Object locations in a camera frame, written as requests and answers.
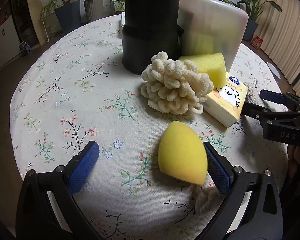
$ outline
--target gray planter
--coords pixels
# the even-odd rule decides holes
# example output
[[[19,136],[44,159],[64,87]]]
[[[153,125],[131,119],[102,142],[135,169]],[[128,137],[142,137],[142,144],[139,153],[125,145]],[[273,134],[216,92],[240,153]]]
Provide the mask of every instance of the gray planter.
[[[103,0],[83,1],[88,22],[103,18]]]
[[[258,26],[259,25],[256,22],[249,19],[242,39],[244,41],[251,41]]]
[[[81,27],[80,0],[67,3],[54,11],[62,28],[63,35]]]

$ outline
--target cabinet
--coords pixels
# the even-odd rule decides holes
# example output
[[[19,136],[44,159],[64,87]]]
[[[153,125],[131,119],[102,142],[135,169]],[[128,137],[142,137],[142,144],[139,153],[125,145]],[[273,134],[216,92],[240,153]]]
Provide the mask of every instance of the cabinet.
[[[20,53],[19,37],[10,16],[0,26],[0,67]]]
[[[27,0],[11,0],[12,15],[20,41],[27,40],[30,46],[39,41],[32,24]]]

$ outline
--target white tablecloth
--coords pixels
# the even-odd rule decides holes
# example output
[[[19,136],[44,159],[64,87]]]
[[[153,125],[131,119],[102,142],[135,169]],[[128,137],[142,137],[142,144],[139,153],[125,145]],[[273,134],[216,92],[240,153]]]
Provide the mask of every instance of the white tablecloth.
[[[162,174],[157,145],[173,120],[189,125],[232,165],[270,169],[282,185],[284,144],[262,138],[258,121],[242,116],[225,129],[209,114],[162,114],[147,105],[143,83],[121,62],[120,16],[87,24],[48,49],[20,81],[11,101],[10,131],[21,174],[66,165],[89,140],[100,157],[80,193],[80,208],[105,239],[194,239],[214,212],[194,211],[201,186]],[[279,88],[267,65],[240,45],[231,73],[256,90]],[[276,111],[285,107],[269,103]],[[203,187],[213,186],[208,176]],[[240,217],[231,229],[238,225]]]

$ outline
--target hand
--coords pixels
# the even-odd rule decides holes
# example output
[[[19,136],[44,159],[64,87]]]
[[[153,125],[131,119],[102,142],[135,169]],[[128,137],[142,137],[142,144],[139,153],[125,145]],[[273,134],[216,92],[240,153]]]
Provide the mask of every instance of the hand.
[[[294,145],[288,145],[288,174],[292,179],[298,169],[298,164],[300,164],[300,147]]]

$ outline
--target tissue pack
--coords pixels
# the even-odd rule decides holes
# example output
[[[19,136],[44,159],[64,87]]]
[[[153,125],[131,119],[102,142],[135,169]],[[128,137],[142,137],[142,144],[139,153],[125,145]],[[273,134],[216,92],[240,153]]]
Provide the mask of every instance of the tissue pack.
[[[227,72],[226,85],[210,92],[203,108],[228,128],[239,120],[246,95],[247,87]]]

